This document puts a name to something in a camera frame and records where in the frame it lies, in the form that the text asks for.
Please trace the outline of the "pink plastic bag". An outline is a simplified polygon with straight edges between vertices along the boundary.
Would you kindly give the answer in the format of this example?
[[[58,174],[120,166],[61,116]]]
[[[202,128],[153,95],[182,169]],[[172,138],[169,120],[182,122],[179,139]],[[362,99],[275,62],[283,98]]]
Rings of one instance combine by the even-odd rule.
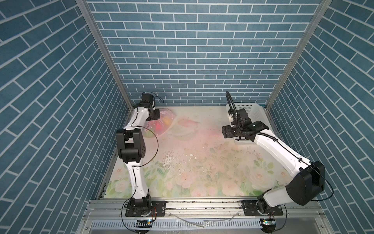
[[[176,114],[168,108],[160,108],[160,118],[154,121],[148,121],[145,129],[142,130],[144,137],[159,137],[166,133],[173,125]]]

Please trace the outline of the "white perforated plastic basket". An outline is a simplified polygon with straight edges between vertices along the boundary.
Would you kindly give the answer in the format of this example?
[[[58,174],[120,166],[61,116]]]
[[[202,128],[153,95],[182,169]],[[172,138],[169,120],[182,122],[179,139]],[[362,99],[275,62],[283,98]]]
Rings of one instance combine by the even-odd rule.
[[[245,109],[247,112],[248,118],[251,120],[251,124],[243,123],[242,127],[245,130],[254,130],[259,129],[260,127],[255,127],[255,122],[261,122],[263,125],[267,126],[270,130],[272,130],[271,124],[268,120],[268,117],[265,113],[264,108],[256,103],[235,103],[236,109],[239,111],[240,109]]]

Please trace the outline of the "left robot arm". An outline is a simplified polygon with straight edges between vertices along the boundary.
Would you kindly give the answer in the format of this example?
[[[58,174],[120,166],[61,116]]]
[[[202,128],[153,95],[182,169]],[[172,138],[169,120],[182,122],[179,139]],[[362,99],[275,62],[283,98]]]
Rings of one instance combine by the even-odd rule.
[[[132,110],[129,122],[124,128],[117,130],[117,152],[129,172],[132,195],[128,201],[128,209],[132,212],[150,211],[152,199],[145,182],[143,167],[146,163],[146,143],[143,130],[150,130],[146,123],[160,119],[160,110],[153,107],[136,107]]]

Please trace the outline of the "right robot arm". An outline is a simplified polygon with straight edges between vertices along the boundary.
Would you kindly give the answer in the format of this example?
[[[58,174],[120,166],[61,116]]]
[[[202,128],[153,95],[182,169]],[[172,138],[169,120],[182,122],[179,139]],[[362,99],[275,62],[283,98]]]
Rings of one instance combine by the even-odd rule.
[[[257,198],[257,209],[268,214],[279,205],[295,202],[306,205],[325,189],[325,167],[301,156],[275,136],[270,128],[261,121],[245,121],[244,124],[232,122],[222,127],[224,138],[236,141],[251,141],[265,149],[278,161],[292,177],[289,184],[270,189]]]

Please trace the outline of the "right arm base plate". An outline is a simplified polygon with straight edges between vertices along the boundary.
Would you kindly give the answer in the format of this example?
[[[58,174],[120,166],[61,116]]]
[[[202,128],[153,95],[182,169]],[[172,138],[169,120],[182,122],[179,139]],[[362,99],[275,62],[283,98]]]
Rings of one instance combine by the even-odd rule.
[[[262,200],[242,200],[240,205],[244,211],[245,216],[282,216],[283,210],[280,205],[270,207]]]

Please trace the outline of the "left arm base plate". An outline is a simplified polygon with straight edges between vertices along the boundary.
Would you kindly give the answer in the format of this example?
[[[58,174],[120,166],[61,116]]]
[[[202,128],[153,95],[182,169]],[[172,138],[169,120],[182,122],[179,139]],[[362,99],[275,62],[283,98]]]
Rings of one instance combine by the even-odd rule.
[[[134,205],[127,205],[125,217],[151,217],[153,216],[164,217],[166,213],[165,200],[153,200],[150,206],[135,207]]]

